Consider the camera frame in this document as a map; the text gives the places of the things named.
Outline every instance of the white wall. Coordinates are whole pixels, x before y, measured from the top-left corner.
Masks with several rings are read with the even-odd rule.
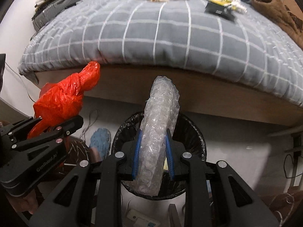
[[[0,24],[0,53],[6,53],[6,62],[18,73],[18,64],[25,47],[35,33],[31,18],[34,15],[36,0],[15,0]],[[22,76],[29,94],[38,99],[39,89]],[[25,87],[6,66],[3,76],[1,98],[26,115],[33,115],[33,102],[29,99]]]

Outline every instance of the floor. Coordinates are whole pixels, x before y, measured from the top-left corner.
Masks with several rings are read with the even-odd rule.
[[[86,132],[87,145],[90,144],[90,137],[97,128],[107,128],[113,139],[124,120],[144,109],[140,105],[92,97],[84,97],[83,103],[80,115],[84,117],[84,125],[74,134],[77,137],[80,137],[82,130],[89,125],[89,115],[92,123],[97,117],[95,110],[98,110],[97,121]],[[283,172],[284,151],[292,148],[292,138],[291,136],[267,136],[271,132],[284,129],[283,126],[196,113],[185,114],[197,125],[204,136],[207,146],[207,161],[225,160],[260,196],[287,192],[290,180],[285,178]],[[291,162],[288,162],[285,168],[291,175]],[[47,196],[55,185],[56,182],[44,183],[39,188],[44,196]],[[124,213],[131,208],[137,209],[163,224],[168,224],[166,210],[169,203],[173,202],[177,206],[179,216],[184,217],[182,213],[182,206],[185,203],[184,195],[172,201],[148,202],[133,197],[124,187],[122,187],[122,192]]]

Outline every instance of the blue gripper pad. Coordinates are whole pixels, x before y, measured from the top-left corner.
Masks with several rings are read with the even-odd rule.
[[[131,172],[133,180],[136,179],[137,174],[138,174],[139,152],[140,152],[140,147],[141,147],[141,140],[142,140],[142,131],[140,130],[139,137],[138,137],[137,144],[136,144],[136,149],[134,152],[133,166],[132,166],[132,172]]]
[[[172,148],[169,142],[169,137],[166,134],[166,146],[165,146],[165,150],[166,150],[166,159],[167,159],[167,166],[169,168],[169,176],[171,178],[171,180],[174,180],[175,177],[175,164],[174,164],[174,158],[172,156]]]

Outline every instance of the cable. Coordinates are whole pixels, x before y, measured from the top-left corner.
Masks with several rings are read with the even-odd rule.
[[[289,210],[289,212],[288,212],[288,214],[287,214],[287,216],[285,217],[284,220],[283,220],[282,214],[281,214],[279,211],[275,211],[275,212],[277,212],[277,213],[279,214],[279,216],[280,216],[280,225],[279,225],[279,227],[281,227],[281,226],[283,226],[283,225],[285,224],[286,220],[289,218],[291,212],[292,212],[293,209],[294,209],[294,202],[295,202],[295,200],[294,200],[293,195],[290,195],[289,193],[284,193],[284,194],[285,194],[285,195],[289,195],[289,196],[292,198],[292,202],[289,202],[289,201],[288,201],[288,198],[286,197],[286,202],[287,202],[288,204],[291,204],[291,208],[290,208],[290,210]],[[270,203],[269,206],[268,206],[269,208],[270,208],[271,204],[274,202],[274,200],[277,198],[277,196],[278,196],[278,195],[276,195],[276,196],[272,199],[271,203]]]
[[[93,112],[95,112],[95,111],[96,111],[96,113],[97,113],[97,116],[96,116],[95,121],[94,121],[93,123],[91,123],[91,115],[92,115]],[[99,118],[98,109],[95,109],[95,110],[90,111],[90,112],[89,112],[88,118],[89,118],[88,126],[87,126],[85,129],[82,130],[82,133],[81,133],[81,136],[80,136],[80,139],[82,139],[85,143],[86,143],[86,137],[85,137],[86,132],[89,130],[90,127],[93,126],[94,123],[96,123],[96,121],[97,121],[98,118]]]
[[[290,158],[291,158],[291,163],[294,164],[294,159],[292,158],[291,154],[286,155],[286,157],[285,157],[285,159],[284,159],[284,164],[283,164],[283,169],[284,169],[285,178],[290,179],[290,178],[296,178],[296,177],[299,177],[299,176],[303,175],[303,173],[301,173],[301,174],[296,175],[296,176],[294,176],[294,177],[288,177],[288,176],[287,176],[287,173],[286,173],[286,170],[285,170],[285,162],[286,162],[286,159],[287,159],[288,156],[290,156]]]
[[[183,205],[183,207],[182,207],[182,212],[183,212],[183,214],[185,214],[185,211],[184,211],[185,205],[186,205],[186,203],[185,203],[185,204]]]
[[[21,81],[22,81],[22,83],[23,83],[23,85],[24,85],[24,87],[25,87],[25,89],[26,89],[26,91],[27,91],[28,97],[32,100],[32,102],[35,102],[35,101],[31,98],[31,96],[29,95],[28,89],[27,89],[25,83],[23,82],[23,79],[21,78],[21,76],[20,76],[18,73],[16,73],[16,72],[10,67],[9,64],[7,64],[6,62],[5,62],[5,64],[9,67],[9,69],[10,69],[14,74],[16,74],[16,75],[21,79]]]
[[[132,200],[134,197],[136,197],[136,196],[135,196],[135,195],[132,196],[132,197],[129,199],[129,201],[127,202],[127,204],[126,204],[126,210],[125,210],[125,215],[128,213],[129,203],[131,202],[131,200]]]

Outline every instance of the black cable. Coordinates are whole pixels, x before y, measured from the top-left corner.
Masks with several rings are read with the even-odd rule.
[[[285,159],[284,159],[284,164],[283,164],[283,169],[284,169],[285,178],[290,179],[290,178],[296,178],[296,177],[299,177],[299,176],[303,175],[303,173],[301,173],[301,174],[296,175],[296,176],[294,176],[294,177],[288,177],[288,176],[287,176],[287,173],[286,173],[286,170],[285,170],[285,162],[286,162],[286,159],[287,159],[288,156],[290,156],[290,158],[291,158],[291,163],[294,164],[294,159],[292,158],[291,154],[286,155],[286,157],[285,157]]]

